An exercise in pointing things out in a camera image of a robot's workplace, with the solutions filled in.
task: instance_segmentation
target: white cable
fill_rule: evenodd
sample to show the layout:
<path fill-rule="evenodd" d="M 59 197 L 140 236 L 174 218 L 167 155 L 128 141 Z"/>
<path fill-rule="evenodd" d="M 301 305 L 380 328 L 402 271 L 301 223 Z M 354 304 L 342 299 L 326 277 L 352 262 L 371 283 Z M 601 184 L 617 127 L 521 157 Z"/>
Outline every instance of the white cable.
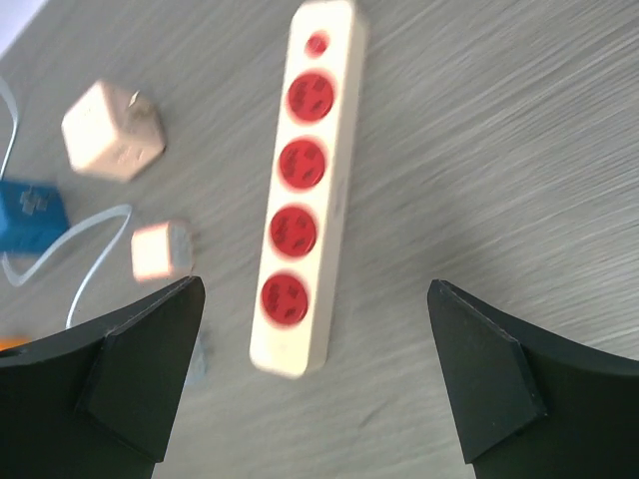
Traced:
<path fill-rule="evenodd" d="M 2 77 L 0 77 L 0 96 L 2 96 L 5 103 L 7 104 L 7 107 L 9 108 L 9 113 L 11 113 L 11 118 L 13 119 L 13 133 L 11 134 L 11 140 L 9 142 L 9 146 L 7 147 L 7 153 L 4 156 L 2 167 L 0 167 L 0 180 L 2 180 L 2 178 L 4 177 L 5 170 L 7 168 L 7 165 L 9 163 L 9 158 L 11 157 L 11 153 L 13 152 L 13 146 L 16 140 L 16 135 L 18 133 L 18 126 L 20 124 L 20 116 L 18 114 L 18 106 L 16 104 L 16 100 L 13 94 L 11 93 L 9 86 L 2 79 Z M 56 239 L 47 248 L 47 250 L 44 251 L 44 253 L 38 258 L 38 260 L 22 274 L 17 273 L 13 269 L 13 267 L 11 266 L 11 262 L 9 261 L 9 256 L 5 252 L 2 254 L 2 268 L 4 269 L 4 273 L 6 274 L 7 279 L 13 286 L 20 287 L 23 284 L 25 284 L 29 279 L 31 279 L 31 277 L 36 272 L 38 272 L 38 270 L 45 263 L 45 261 L 49 257 L 51 257 L 51 255 L 54 252 L 56 252 L 60 247 L 62 247 L 62 245 L 65 244 L 67 241 L 73 239 L 77 235 L 83 233 L 89 228 L 94 227 L 95 225 L 99 225 L 113 218 L 124 218 L 125 220 L 122 223 L 122 226 L 120 227 L 118 232 L 115 234 L 115 236 L 111 239 L 111 241 L 109 241 L 109 243 L 104 248 L 104 250 L 100 253 L 96 261 L 93 263 L 93 265 L 87 272 L 87 275 L 84 276 L 84 279 L 80 283 L 80 286 L 78 287 L 76 295 L 73 298 L 73 301 L 71 302 L 69 313 L 67 314 L 67 321 L 66 321 L 65 327 L 66 329 L 69 329 L 72 326 L 73 314 L 76 310 L 76 307 L 78 306 L 78 301 L 80 300 L 80 296 L 84 292 L 85 288 L 87 287 L 87 284 L 89 283 L 89 281 L 91 280 L 95 272 L 102 265 L 102 263 L 105 261 L 105 259 L 111 252 L 111 250 L 115 247 L 118 240 L 120 240 L 120 238 L 124 234 L 124 231 L 127 228 L 127 225 L 129 224 L 132 214 L 133 214 L 133 209 L 131 208 L 130 205 L 119 205 L 118 207 L 110 208 L 101 213 L 97 213 L 96 215 L 93 215 L 92 217 L 86 218 L 85 220 L 79 222 L 74 227 L 67 230 L 58 239 Z"/>

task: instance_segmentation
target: red button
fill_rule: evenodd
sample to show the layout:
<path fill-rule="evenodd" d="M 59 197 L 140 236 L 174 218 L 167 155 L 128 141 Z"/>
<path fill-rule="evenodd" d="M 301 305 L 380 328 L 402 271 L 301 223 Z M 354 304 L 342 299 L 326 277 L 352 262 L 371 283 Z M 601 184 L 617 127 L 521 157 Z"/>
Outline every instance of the red button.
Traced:
<path fill-rule="evenodd" d="M 292 326 L 306 316 L 309 297 L 301 282 L 290 274 L 279 273 L 267 279 L 262 287 L 262 306 L 274 322 Z"/>
<path fill-rule="evenodd" d="M 307 41 L 307 55 L 318 57 L 328 48 L 328 36 L 324 33 L 313 33 Z"/>
<path fill-rule="evenodd" d="M 271 240 L 287 256 L 308 254 L 317 237 L 318 229 L 313 217 L 299 207 L 283 208 L 271 220 Z"/>
<path fill-rule="evenodd" d="M 323 177 L 325 168 L 323 151 L 311 140 L 290 142 L 280 153 L 280 173 L 293 188 L 314 187 Z"/>
<path fill-rule="evenodd" d="M 293 115 L 303 122 L 325 117 L 334 100 L 330 80 L 320 73 L 304 73 L 289 88 L 288 101 Z"/>

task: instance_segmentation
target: white cube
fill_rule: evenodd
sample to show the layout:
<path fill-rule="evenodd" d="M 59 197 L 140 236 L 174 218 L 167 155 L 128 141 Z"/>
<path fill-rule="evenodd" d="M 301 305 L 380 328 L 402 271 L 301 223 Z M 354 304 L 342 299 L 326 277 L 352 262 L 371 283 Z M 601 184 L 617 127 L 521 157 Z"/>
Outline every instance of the white cube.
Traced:
<path fill-rule="evenodd" d="M 171 221 L 141 228 L 131 238 L 131 263 L 137 282 L 191 274 L 191 234 L 183 222 Z"/>
<path fill-rule="evenodd" d="M 67 112 L 62 133 L 76 173 L 118 182 L 131 180 L 166 147 L 153 105 L 102 80 Z"/>

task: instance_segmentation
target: blue block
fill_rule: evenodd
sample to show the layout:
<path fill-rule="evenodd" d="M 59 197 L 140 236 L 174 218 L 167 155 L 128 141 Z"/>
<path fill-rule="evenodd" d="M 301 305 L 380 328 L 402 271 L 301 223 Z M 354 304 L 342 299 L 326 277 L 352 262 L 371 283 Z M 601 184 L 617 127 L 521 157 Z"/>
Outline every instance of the blue block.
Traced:
<path fill-rule="evenodd" d="M 56 187 L 0 181 L 0 252 L 40 254 L 68 229 Z"/>

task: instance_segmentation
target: white power strip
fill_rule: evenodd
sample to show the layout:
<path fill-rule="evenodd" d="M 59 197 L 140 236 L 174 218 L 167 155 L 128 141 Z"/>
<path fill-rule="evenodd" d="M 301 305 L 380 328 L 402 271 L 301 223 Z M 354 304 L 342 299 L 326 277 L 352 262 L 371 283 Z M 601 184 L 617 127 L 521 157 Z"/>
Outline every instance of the white power strip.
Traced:
<path fill-rule="evenodd" d="M 366 38 L 350 0 L 291 24 L 250 347 L 290 378 L 326 360 Z"/>

